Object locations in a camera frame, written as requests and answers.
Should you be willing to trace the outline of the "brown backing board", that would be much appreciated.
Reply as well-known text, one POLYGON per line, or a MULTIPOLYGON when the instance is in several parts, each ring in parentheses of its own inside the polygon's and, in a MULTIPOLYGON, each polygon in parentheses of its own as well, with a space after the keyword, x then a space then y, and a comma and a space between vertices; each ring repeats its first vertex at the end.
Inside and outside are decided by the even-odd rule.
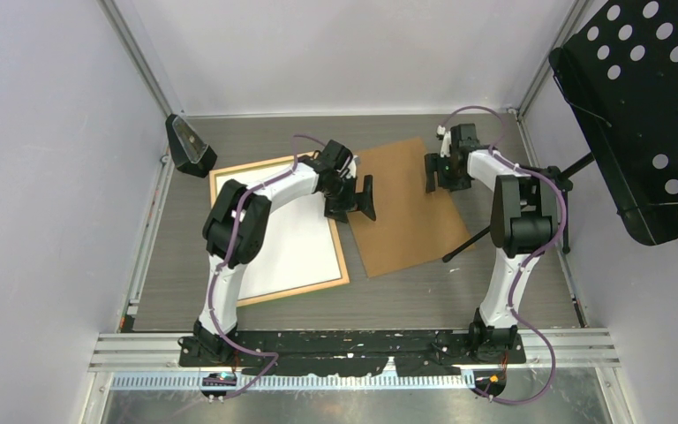
POLYGON ((350 213, 349 224, 369 277, 439 260, 470 237, 449 192, 426 192, 426 153, 420 138, 357 152, 358 188, 373 177, 376 219, 350 213))

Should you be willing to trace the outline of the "photo with white borders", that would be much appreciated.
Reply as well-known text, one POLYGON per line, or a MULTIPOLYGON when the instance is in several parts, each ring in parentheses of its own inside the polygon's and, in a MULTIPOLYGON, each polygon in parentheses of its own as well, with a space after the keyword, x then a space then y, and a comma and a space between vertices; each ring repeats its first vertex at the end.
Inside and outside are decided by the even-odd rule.
POLYGON ((210 173, 211 199, 236 180, 256 186, 291 171, 270 185, 273 201, 263 247, 247 265, 237 304, 253 305, 350 282, 338 230, 324 216, 324 197, 315 193, 317 173, 305 164, 295 170, 287 158, 250 163, 210 173))

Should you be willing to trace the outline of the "wooden picture frame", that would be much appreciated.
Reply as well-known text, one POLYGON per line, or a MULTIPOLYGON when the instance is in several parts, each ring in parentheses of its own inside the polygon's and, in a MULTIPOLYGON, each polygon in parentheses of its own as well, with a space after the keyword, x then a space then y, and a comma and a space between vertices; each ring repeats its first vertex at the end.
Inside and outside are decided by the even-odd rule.
POLYGON ((323 177, 332 171, 288 158, 216 170, 210 175, 213 206, 224 216, 215 235, 233 249, 211 249, 209 307, 246 306, 350 281, 335 222, 324 214, 323 177))

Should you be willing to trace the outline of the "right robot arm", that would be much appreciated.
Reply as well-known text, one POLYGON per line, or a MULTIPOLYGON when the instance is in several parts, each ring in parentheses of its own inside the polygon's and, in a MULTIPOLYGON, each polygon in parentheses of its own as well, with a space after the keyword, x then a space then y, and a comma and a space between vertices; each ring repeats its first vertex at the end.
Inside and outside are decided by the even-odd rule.
POLYGON ((436 130, 437 153, 425 156, 426 192, 460 191, 479 181, 493 192, 488 229, 446 254, 444 261, 489 236, 496 248, 486 296, 463 339, 473 360, 491 362, 517 346, 518 309, 531 271, 556 235, 562 232, 565 205, 558 168, 521 166, 479 142, 474 125, 436 130))

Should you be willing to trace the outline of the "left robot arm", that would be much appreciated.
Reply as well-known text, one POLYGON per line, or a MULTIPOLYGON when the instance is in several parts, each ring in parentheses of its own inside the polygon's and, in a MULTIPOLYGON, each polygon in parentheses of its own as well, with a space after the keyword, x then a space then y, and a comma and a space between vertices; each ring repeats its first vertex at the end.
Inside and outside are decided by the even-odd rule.
POLYGON ((286 169, 268 178, 223 185, 202 229, 209 278, 192 335, 178 341, 183 362, 202 358, 230 365, 241 353, 266 359, 269 366, 277 363, 278 353, 236 341, 237 298, 245 271, 263 247, 271 214, 298 199, 319 193, 325 217, 345 223, 350 213, 359 212, 375 221, 373 175, 359 178, 357 173, 358 156, 330 140, 321 150, 295 155, 286 169))

